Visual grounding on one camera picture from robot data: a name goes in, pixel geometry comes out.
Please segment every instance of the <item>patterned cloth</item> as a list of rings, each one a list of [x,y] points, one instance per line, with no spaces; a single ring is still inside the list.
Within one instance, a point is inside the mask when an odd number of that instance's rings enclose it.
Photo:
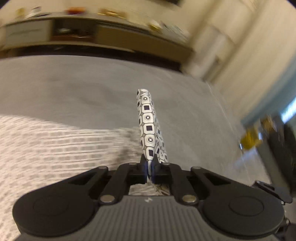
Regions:
[[[137,107],[139,114],[140,141],[143,153],[148,161],[148,173],[151,175],[150,167],[154,154],[157,155],[160,163],[168,162],[168,158],[151,94],[148,90],[138,89]]]
[[[19,231],[12,218],[15,201],[27,192],[97,166],[110,170],[139,162],[139,128],[88,130],[22,116],[0,115],[0,241]],[[147,184],[131,195],[158,195]]]

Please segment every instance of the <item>orange object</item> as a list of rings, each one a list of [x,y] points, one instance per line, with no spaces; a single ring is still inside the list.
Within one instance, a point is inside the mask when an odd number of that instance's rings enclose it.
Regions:
[[[82,14],[85,13],[85,11],[85,7],[70,7],[67,10],[69,15]]]

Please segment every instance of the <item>metal pin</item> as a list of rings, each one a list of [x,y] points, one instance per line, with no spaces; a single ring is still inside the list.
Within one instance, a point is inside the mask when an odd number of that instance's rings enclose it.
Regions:
[[[188,195],[184,195],[182,197],[182,200],[187,203],[193,203],[193,202],[196,202],[197,199],[196,199],[196,196],[188,194]]]
[[[111,203],[115,200],[115,197],[112,196],[112,195],[103,195],[101,196],[100,200],[103,202],[103,203]]]

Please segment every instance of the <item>yellow object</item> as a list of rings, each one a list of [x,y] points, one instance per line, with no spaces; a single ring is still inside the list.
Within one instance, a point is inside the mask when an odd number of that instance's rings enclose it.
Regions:
[[[258,131],[255,127],[247,129],[246,134],[241,138],[240,145],[243,150],[250,150],[259,145],[262,140],[259,139]]]
[[[155,25],[155,24],[150,23],[150,24],[148,24],[148,27],[149,27],[151,30],[153,30],[153,31],[161,32],[161,27],[160,27],[160,26],[157,26],[157,25]]]
[[[110,17],[127,19],[127,14],[125,12],[118,12],[118,11],[109,10],[109,9],[106,9],[106,8],[100,9],[98,14],[105,15],[105,16],[110,16]]]
[[[19,8],[16,11],[16,15],[17,15],[17,18],[24,18],[25,17],[25,8],[24,7]]]
[[[272,130],[275,130],[274,122],[270,115],[266,116],[263,120],[260,120],[262,128],[269,133]]]

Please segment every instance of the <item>wall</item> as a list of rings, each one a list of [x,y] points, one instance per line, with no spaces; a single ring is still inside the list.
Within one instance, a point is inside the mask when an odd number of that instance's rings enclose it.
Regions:
[[[242,119],[244,126],[250,126],[265,115],[276,115],[284,110],[296,97],[296,56],[260,103]]]
[[[254,0],[220,0],[209,11],[199,32],[191,38],[194,56],[183,71],[210,80],[231,57],[257,14]]]
[[[0,19],[3,23],[12,21],[16,16],[15,11],[21,7],[25,7],[27,12],[35,6],[41,6],[43,12],[59,12],[70,6],[82,6],[93,13],[106,7],[126,11],[131,18],[146,14],[148,17],[143,18],[174,24],[191,33],[202,22],[215,1],[217,0],[182,0],[180,6],[176,6],[162,0],[10,0],[0,10]]]
[[[296,53],[296,9],[267,0],[248,35],[213,84],[243,119],[280,81]]]

